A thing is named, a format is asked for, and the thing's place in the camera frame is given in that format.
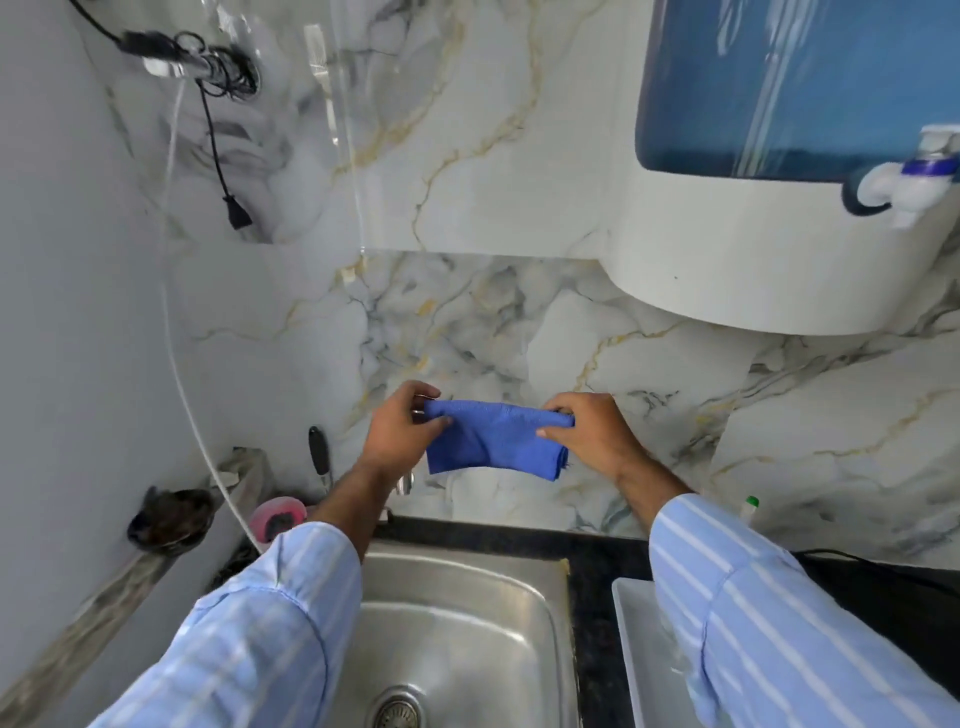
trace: microfiber cloth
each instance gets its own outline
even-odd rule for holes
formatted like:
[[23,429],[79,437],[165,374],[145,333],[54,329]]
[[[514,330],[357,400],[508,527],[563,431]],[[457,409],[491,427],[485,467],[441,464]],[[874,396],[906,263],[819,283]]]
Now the microfiber cloth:
[[537,437],[538,427],[573,427],[573,416],[545,409],[469,400],[427,400],[427,420],[448,415],[453,424],[426,449],[431,473],[461,468],[506,468],[556,480],[568,450]]

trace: human hand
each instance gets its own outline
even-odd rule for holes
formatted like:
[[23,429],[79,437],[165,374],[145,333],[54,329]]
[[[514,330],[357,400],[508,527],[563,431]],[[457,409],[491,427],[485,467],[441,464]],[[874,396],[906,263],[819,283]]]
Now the human hand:
[[422,409],[424,399],[439,396],[440,390],[429,384],[414,379],[403,382],[373,412],[357,465],[375,469],[391,485],[412,471],[426,446],[452,422],[449,417],[438,417],[422,425],[414,424],[414,408]]
[[576,423],[573,427],[542,427],[537,434],[569,448],[585,465],[614,483],[634,466],[652,461],[612,395],[564,392],[543,409],[568,412]]

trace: pink container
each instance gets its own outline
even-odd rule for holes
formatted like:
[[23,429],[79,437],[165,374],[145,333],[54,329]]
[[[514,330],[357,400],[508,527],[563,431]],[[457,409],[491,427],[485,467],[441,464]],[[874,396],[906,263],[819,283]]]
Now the pink container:
[[[274,518],[277,518],[277,521],[269,529],[273,533],[269,533],[268,525]],[[268,544],[279,534],[289,531],[304,521],[306,521],[306,506],[294,497],[281,496],[271,498],[257,506],[250,518],[250,528],[257,541]]]

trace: light blue striped shirt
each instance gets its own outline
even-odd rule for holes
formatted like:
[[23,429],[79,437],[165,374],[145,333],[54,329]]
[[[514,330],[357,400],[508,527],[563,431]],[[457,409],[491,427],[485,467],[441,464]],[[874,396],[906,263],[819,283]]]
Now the light blue striped shirt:
[[[660,604],[708,726],[960,726],[960,706],[786,551],[698,496],[650,537]],[[360,560],[326,523],[279,536],[200,599],[166,654],[93,728],[317,728],[360,609]]]
[[960,705],[916,663],[701,497],[660,510],[650,563],[706,726],[721,708],[737,728],[960,726]]

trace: black countertop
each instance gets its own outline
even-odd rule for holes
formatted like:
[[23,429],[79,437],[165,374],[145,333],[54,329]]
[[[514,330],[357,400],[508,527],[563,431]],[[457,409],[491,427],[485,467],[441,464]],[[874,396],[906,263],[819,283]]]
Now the black countertop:
[[[647,542],[507,526],[395,518],[375,538],[569,563],[577,691],[584,728],[632,728],[633,712],[611,584],[650,580]],[[837,559],[798,557],[807,574],[845,609],[910,655],[960,699],[960,602],[927,586],[960,589],[960,572],[875,569]]]

